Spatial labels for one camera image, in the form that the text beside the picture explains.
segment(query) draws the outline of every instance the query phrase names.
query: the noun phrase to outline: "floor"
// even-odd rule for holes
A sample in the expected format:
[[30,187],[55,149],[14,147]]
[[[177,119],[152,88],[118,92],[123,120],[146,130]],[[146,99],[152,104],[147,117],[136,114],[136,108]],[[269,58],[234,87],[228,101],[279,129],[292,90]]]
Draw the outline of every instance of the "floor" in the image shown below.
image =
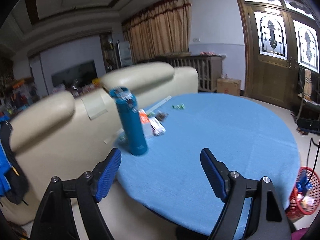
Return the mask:
[[[309,134],[301,136],[296,132],[296,124],[294,123],[290,111],[284,108],[274,106],[268,103],[249,99],[277,114],[291,130],[300,153],[301,166],[306,165],[309,141],[313,137],[315,141],[319,141],[318,136]],[[313,166],[316,155],[316,147],[312,146],[310,152],[309,166]],[[316,166],[316,172],[320,174],[320,164]],[[176,226],[166,220],[153,214],[141,204],[132,200],[122,189],[118,182],[115,182],[106,198],[99,203],[99,208],[109,227],[115,240],[175,240],[174,231]],[[85,232],[80,211],[77,205],[73,207],[74,217],[78,233],[81,240],[88,239]],[[316,216],[315,212],[311,216],[303,217],[295,222],[297,229],[308,227]],[[32,223],[24,226],[26,231],[30,233]]]

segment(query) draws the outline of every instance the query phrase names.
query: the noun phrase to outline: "round table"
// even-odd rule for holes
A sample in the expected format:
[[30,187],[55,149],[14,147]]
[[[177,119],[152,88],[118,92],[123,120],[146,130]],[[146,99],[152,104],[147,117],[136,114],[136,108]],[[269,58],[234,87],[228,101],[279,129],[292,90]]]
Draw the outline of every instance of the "round table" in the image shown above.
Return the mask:
[[[173,109],[183,103],[186,109]],[[130,197],[164,218],[209,235],[223,208],[200,164],[209,148],[230,171],[248,179],[271,178],[284,208],[296,181],[297,144],[284,122],[267,108],[219,93],[173,97],[156,111],[168,113],[166,132],[147,139],[148,152],[133,156],[118,140],[122,153],[117,178]],[[250,207],[246,199],[234,239],[244,232]]]

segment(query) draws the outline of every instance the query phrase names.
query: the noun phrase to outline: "cream leather sofa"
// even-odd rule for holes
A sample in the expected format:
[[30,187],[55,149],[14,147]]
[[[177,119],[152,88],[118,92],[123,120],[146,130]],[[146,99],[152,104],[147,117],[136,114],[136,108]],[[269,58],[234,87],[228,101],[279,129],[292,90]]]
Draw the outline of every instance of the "cream leather sofa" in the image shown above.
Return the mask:
[[74,179],[106,158],[121,129],[116,105],[108,94],[111,88],[129,88],[140,108],[167,96],[198,91],[194,68],[172,68],[161,62],[113,71],[101,83],[103,88],[75,100],[70,92],[51,95],[11,121],[10,145],[30,190],[24,198],[29,206],[1,199],[8,220],[17,224],[33,220],[52,176]]

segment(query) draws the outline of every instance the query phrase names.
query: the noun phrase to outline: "power cord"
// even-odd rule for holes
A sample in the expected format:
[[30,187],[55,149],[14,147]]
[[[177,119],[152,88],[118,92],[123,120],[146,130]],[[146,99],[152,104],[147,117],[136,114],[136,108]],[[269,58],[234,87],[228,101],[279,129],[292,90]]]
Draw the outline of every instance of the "power cord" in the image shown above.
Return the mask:
[[314,173],[315,168],[316,168],[317,160],[318,160],[319,150],[320,150],[320,140],[319,140],[319,144],[316,144],[316,143],[314,142],[313,138],[311,137],[311,139],[310,139],[310,144],[309,144],[308,156],[307,156],[307,166],[308,166],[308,162],[309,162],[311,142],[313,143],[314,146],[317,146],[317,147],[318,147],[318,150],[317,150],[316,159],[315,159],[315,164],[313,165],[313,169],[312,169],[311,175],[310,175],[310,177],[309,177],[309,179],[308,179],[308,181],[307,181],[307,183],[306,183],[305,185],[307,185],[307,184],[310,182],[310,180],[311,180],[311,178],[312,178],[312,176],[313,176],[313,173]]

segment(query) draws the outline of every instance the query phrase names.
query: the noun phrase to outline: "beige curtain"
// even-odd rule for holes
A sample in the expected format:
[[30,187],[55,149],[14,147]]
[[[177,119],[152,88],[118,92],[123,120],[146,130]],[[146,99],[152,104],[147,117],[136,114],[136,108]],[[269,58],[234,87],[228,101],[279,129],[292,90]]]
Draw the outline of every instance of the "beige curtain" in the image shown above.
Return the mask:
[[123,22],[134,62],[188,52],[191,0],[163,0]]

